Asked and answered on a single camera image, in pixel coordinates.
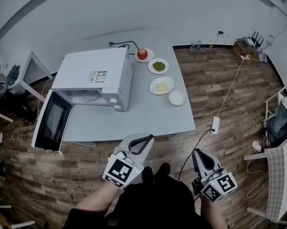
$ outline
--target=checkered tablecloth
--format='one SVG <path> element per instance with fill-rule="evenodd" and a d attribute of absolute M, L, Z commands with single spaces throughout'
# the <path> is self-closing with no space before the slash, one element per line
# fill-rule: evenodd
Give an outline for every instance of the checkered tablecloth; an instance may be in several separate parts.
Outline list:
<path fill-rule="evenodd" d="M 269 191 L 266 218 L 278 222 L 287 211 L 287 140 L 277 148 L 265 149 Z"/>

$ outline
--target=microwave door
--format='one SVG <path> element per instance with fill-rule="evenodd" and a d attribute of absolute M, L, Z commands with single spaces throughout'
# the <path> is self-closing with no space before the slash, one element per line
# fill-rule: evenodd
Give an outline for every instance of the microwave door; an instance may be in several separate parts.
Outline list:
<path fill-rule="evenodd" d="M 71 110 L 71 103 L 49 90 L 34 129 L 31 146 L 58 151 Z"/>

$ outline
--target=table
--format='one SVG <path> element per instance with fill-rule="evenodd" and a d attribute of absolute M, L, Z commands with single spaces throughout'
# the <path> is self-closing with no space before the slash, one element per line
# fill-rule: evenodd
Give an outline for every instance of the table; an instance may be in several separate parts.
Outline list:
<path fill-rule="evenodd" d="M 16 79 L 13 85 L 9 85 L 9 89 L 14 89 L 18 86 L 25 88 L 28 92 L 32 95 L 40 99 L 41 101 L 45 102 L 45 98 L 35 91 L 30 85 L 24 82 L 24 76 L 28 65 L 30 62 L 33 61 L 36 66 L 38 66 L 41 70 L 43 70 L 49 79 L 53 79 L 53 76 L 48 71 L 48 69 L 40 62 L 40 60 L 36 57 L 36 55 L 30 50 L 23 50 L 21 53 L 18 53 L 17 56 L 11 56 L 6 63 L 8 63 L 8 67 L 6 69 L 1 69 L 2 76 L 6 79 L 10 70 L 13 68 L 14 65 L 19 65 L 19 77 Z"/>
<path fill-rule="evenodd" d="M 247 211 L 263 216 L 272 222 L 280 221 L 287 211 L 287 139 L 276 148 L 267 148 L 264 153 L 244 156 L 244 160 L 267 158 L 269 172 L 269 189 L 267 210 L 261 211 L 248 207 Z"/>
<path fill-rule="evenodd" d="M 195 130 L 194 118 L 185 83 L 170 42 L 158 30 L 138 30 L 100 36 L 83 41 L 70 52 L 81 52 L 108 48 L 109 42 L 135 41 L 139 48 L 148 48 L 155 58 L 164 58 L 169 70 L 162 75 L 148 70 L 148 63 L 140 63 L 130 55 L 133 78 L 129 108 L 117 112 L 108 106 L 75 105 L 70 114 L 63 141 L 84 143 L 108 140 L 122 140 L 128 135 L 149 133 L 154 136 L 187 133 Z M 129 52 L 136 52 L 130 44 Z M 174 90 L 185 94 L 182 106 L 170 104 L 168 95 L 154 95 L 150 83 L 161 76 L 175 81 Z"/>

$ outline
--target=chopped green vegetable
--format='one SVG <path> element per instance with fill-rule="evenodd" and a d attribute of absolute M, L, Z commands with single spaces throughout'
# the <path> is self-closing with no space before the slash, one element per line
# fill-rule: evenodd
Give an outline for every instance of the chopped green vegetable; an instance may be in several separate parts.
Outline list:
<path fill-rule="evenodd" d="M 155 62 L 153 64 L 153 68 L 156 70 L 156 71 L 163 71 L 165 69 L 165 64 L 163 62 Z"/>

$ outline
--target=microwave control knob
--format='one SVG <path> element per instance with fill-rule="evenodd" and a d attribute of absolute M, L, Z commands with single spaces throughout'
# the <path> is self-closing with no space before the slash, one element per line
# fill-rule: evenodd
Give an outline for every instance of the microwave control knob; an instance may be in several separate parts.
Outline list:
<path fill-rule="evenodd" d="M 119 110 L 119 109 L 121 109 L 121 106 L 120 106 L 120 105 L 118 105 L 118 104 L 115 104 L 115 105 L 114 105 L 114 109 Z"/>
<path fill-rule="evenodd" d="M 117 101 L 117 99 L 111 98 L 111 99 L 110 99 L 110 103 L 111 103 L 111 104 L 117 104 L 118 101 Z"/>

